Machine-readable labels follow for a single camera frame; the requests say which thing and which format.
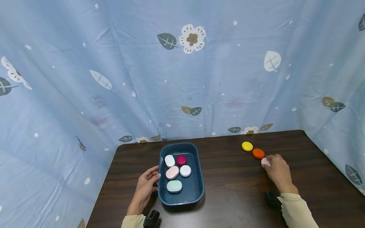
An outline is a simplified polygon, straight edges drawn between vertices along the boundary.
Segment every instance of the fabric backdrop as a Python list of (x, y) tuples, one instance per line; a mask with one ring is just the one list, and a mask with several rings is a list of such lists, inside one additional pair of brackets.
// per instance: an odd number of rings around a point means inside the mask
[(84, 227), (116, 148), (156, 140), (302, 129), (365, 194), (363, 0), (4, 0), (0, 19), (0, 227)]

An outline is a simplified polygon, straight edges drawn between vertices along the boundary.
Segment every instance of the hand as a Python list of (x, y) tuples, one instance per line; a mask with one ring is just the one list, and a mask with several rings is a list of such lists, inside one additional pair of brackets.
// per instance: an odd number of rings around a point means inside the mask
[(289, 165), (280, 154), (266, 156), (270, 161), (271, 167), (263, 164), (262, 167), (268, 173), (270, 179), (274, 182), (280, 193), (299, 194), (298, 189), (292, 183)]
[(157, 172), (158, 166), (152, 167), (138, 178), (136, 191), (128, 207), (127, 215), (140, 215), (150, 201), (151, 194), (158, 190), (157, 184), (161, 174)]

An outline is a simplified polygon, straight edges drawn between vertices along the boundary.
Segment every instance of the black device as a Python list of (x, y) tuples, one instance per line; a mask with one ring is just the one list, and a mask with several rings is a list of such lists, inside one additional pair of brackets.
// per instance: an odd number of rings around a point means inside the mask
[(160, 213), (156, 210), (153, 210), (149, 217), (146, 216), (145, 221), (143, 222), (143, 228), (153, 228), (159, 216)]
[(264, 192), (264, 195), (265, 195), (266, 203), (271, 208), (281, 211), (282, 204), (281, 204), (280, 200), (278, 198), (276, 198), (276, 196), (272, 192), (270, 192), (270, 191)]

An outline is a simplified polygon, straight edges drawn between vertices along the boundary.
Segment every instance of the dark blue container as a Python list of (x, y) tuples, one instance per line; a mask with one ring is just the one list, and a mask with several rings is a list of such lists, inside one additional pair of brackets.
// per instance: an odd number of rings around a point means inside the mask
[[(182, 177), (180, 174), (174, 179), (181, 181), (182, 191), (179, 193), (169, 193), (167, 191), (166, 171), (169, 169), (164, 161), (167, 155), (172, 155), (175, 158), (178, 155), (184, 155), (191, 168), (191, 175)], [(201, 172), (198, 149), (191, 143), (175, 143), (162, 148), (160, 152), (160, 167), (158, 172), (161, 173), (161, 178), (158, 181), (158, 197), (161, 202), (167, 206), (178, 206), (197, 203), (204, 194), (203, 174)]]

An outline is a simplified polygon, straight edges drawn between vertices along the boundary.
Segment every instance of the dark wooden table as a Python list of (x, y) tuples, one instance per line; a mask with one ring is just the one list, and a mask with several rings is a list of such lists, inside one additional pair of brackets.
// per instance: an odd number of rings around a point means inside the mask
[(176, 140), (118, 147), (88, 222), (88, 228), (120, 228), (138, 177), (158, 165), (163, 146), (191, 142), (199, 151), (205, 184), (202, 200), (166, 208), (155, 195), (145, 210), (160, 212), (161, 228), (286, 227), (263, 192), (274, 191), (260, 160), (241, 149), (249, 141), (266, 155), (281, 154), (320, 228), (365, 227), (365, 197), (303, 131)]

